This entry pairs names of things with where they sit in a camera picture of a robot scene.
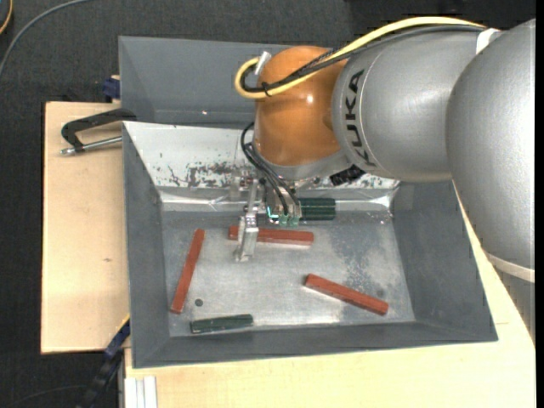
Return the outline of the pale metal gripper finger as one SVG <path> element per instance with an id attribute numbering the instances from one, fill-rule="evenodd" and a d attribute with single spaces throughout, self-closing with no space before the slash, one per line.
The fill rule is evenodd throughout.
<path id="1" fill-rule="evenodd" d="M 246 255 L 246 241 L 247 241 L 247 224 L 246 217 L 240 217 L 238 223 L 238 233 L 236 236 L 237 245 L 234 250 L 235 260 L 243 262 L 247 260 Z"/>
<path id="2" fill-rule="evenodd" d="M 254 254 L 258 241 L 258 221 L 254 214 L 247 214 L 245 217 L 245 255 L 251 257 Z"/>

